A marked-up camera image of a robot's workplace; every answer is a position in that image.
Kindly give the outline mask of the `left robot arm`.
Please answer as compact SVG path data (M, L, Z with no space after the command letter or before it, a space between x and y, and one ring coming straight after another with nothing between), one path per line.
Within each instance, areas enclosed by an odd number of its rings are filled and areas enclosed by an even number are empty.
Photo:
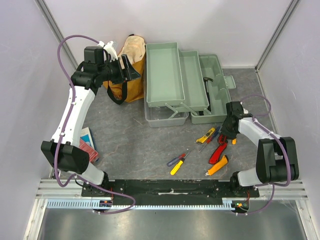
M87 112L105 81L115 84L126 83L139 78L126 54L120 58L111 57L111 51L100 46L84 49L84 61L70 78L69 96L62 118L49 141L43 141L41 151L54 169L78 176L98 196L106 196L110 184L108 175L90 162L89 154L80 149L80 136Z

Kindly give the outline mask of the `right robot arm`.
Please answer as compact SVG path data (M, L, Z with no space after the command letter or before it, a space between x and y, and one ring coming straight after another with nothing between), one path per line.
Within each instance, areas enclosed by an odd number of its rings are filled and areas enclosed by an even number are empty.
M257 146L254 168L234 172L229 191L242 196L247 187L274 185L286 187L299 176L296 144L291 137L270 131L242 106L240 101L226 103L226 118L220 128L223 142L242 134Z

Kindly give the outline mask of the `green toolbox with clear lid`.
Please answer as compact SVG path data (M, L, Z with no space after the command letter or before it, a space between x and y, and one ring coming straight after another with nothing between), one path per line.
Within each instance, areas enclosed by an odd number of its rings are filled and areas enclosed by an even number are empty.
M203 77L213 79L208 83L211 111ZM193 124L222 123L235 88L216 54L180 51L176 42L146 45L144 114L151 128L181 126L187 118Z

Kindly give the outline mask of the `black hammer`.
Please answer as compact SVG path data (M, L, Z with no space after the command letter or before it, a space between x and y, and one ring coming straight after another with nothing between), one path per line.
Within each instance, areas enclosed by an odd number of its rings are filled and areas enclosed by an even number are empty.
M211 112L212 111L212 101L211 101L211 97L210 97L209 83L213 83L214 80L210 77L203 77L203 82L204 82L206 97L207 97L207 100L209 103L207 110Z

